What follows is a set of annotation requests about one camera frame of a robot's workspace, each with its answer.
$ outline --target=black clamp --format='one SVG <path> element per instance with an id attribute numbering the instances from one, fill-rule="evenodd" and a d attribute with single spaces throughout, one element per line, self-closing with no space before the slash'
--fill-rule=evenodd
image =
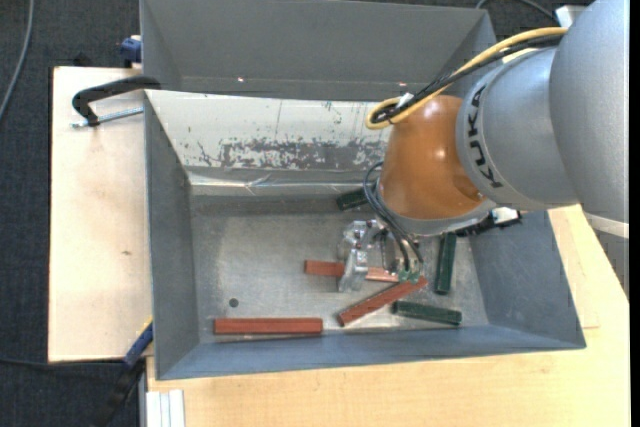
<path id="1" fill-rule="evenodd" d="M 104 100 L 112 96 L 129 93 L 138 89 L 162 89 L 160 82 L 153 77 L 146 77 L 144 75 L 137 75 L 135 77 L 128 77 L 126 79 L 116 80 L 101 86 L 91 87 L 89 89 L 83 89 L 78 91 L 71 104 L 73 108 L 78 111 L 83 118 L 85 118 L 90 127 L 95 127 L 100 124 L 98 115 L 93 112 L 93 109 L 89 107 L 90 102 L 98 100 Z"/>

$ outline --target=wooden table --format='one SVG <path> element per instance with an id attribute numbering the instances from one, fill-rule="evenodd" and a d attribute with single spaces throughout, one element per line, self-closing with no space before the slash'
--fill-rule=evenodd
<path id="1" fill-rule="evenodd" d="M 68 126 L 79 119 L 70 105 L 77 90 L 130 73 L 54 71 L 52 362 L 121 357 L 151 311 L 142 119 Z M 129 95 L 97 110 L 139 101 Z M 628 300 L 579 207 L 549 216 L 584 350 L 179 381 L 156 381 L 149 358 L 147 387 L 183 389 L 190 427 L 628 425 Z"/>

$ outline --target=white wire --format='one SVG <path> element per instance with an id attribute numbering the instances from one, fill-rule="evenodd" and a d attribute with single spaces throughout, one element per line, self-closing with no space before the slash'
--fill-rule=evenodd
<path id="1" fill-rule="evenodd" d="M 22 71 L 22 67 L 24 66 L 25 57 L 27 56 L 27 48 L 29 47 L 29 42 L 31 41 L 31 32 L 33 30 L 34 4 L 34 0 L 29 0 L 29 15 L 27 18 L 27 29 L 24 35 L 24 43 L 22 44 L 22 51 L 20 52 L 18 64 L 16 65 L 16 69 L 13 72 L 13 77 L 11 77 L 9 87 L 7 88 L 7 92 L 5 93 L 4 99 L 2 100 L 2 105 L 0 106 L 0 123 L 2 123 L 2 116 L 4 115 L 4 112 L 9 105 L 9 100 L 11 99 L 11 95 L 15 90 L 16 83 L 18 82 L 18 77 L 20 76 L 20 72 Z"/>
<path id="2" fill-rule="evenodd" d="M 487 2 L 490 2 L 490 1 L 492 1 L 492 0 L 480 0 L 476 4 L 476 9 L 480 9 L 482 6 L 484 6 Z M 551 11 L 549 11 L 548 9 L 545 9 L 544 7 L 542 7 L 537 2 L 534 2 L 533 0 L 515 0 L 515 1 L 522 2 L 523 4 L 526 4 L 527 6 L 530 6 L 530 7 L 534 8 L 534 9 L 537 9 L 541 13 L 543 13 L 543 14 L 547 15 L 549 18 L 551 18 L 553 21 L 556 21 L 556 17 L 553 15 L 553 13 Z"/>

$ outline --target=wooden board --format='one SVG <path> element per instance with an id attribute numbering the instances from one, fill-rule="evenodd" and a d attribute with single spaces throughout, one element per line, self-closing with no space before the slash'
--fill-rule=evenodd
<path id="1" fill-rule="evenodd" d="M 49 361 L 122 357 L 151 314 L 142 116 L 74 129 L 84 88 L 139 73 L 55 68 L 51 134 Z M 97 102 L 98 114 L 141 93 Z"/>

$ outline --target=yellow cable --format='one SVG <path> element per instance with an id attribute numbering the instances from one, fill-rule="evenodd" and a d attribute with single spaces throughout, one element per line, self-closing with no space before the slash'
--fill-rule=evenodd
<path id="1" fill-rule="evenodd" d="M 564 34 L 566 32 L 567 32 L 567 29 L 564 28 L 564 27 L 545 27 L 545 28 L 542 28 L 542 29 L 534 29 L 534 30 L 531 30 L 531 31 L 526 31 L 526 32 L 522 32 L 520 34 L 516 34 L 515 36 L 511 36 L 510 38 L 507 38 L 507 39 L 505 39 L 503 41 L 500 41 L 499 43 L 496 43 L 495 45 L 493 45 L 492 47 L 488 48 L 484 52 L 479 53 L 477 56 L 475 56 L 473 59 L 471 59 L 469 62 L 467 62 L 464 66 L 461 66 L 459 69 L 457 69 L 455 73 L 463 72 L 467 68 L 470 68 L 471 66 L 475 66 L 476 64 L 478 64 L 478 63 L 484 61 L 485 59 L 488 59 L 489 57 L 493 56 L 494 54 L 500 52 L 501 50 L 504 50 L 505 48 L 512 47 L 513 45 L 516 45 L 518 43 L 522 43 L 523 41 L 527 41 L 527 40 L 534 39 L 534 38 L 540 38 L 542 36 L 559 36 L 559 35 L 562 35 L 562 34 Z M 367 114 L 367 117 L 365 119 L 365 126 L 370 130 L 380 130 L 380 129 L 386 128 L 386 127 L 388 127 L 388 126 L 390 126 L 390 125 L 392 125 L 394 123 L 399 123 L 400 121 L 405 119 L 407 116 L 409 116 L 410 114 L 414 113 L 417 109 L 419 109 L 421 106 L 423 106 L 426 102 L 428 102 L 432 98 L 435 98 L 440 93 L 445 91 L 450 85 L 451 85 L 451 83 L 445 84 L 443 87 L 441 87 L 437 91 L 434 91 L 430 95 L 425 96 L 423 99 L 421 99 L 420 101 L 416 102 L 415 104 L 413 104 L 411 107 L 405 109 L 404 111 L 396 114 L 395 116 L 392 116 L 389 119 L 386 119 L 384 121 L 380 121 L 380 122 L 376 123 L 376 122 L 373 121 L 373 117 L 377 112 L 380 112 L 381 109 L 384 109 L 385 107 L 389 107 L 390 105 L 394 105 L 394 104 L 398 103 L 398 101 L 399 101 L 399 98 L 387 98 L 386 100 L 383 100 L 382 102 L 377 104 L 373 109 L 371 109 L 369 111 L 369 113 Z"/>

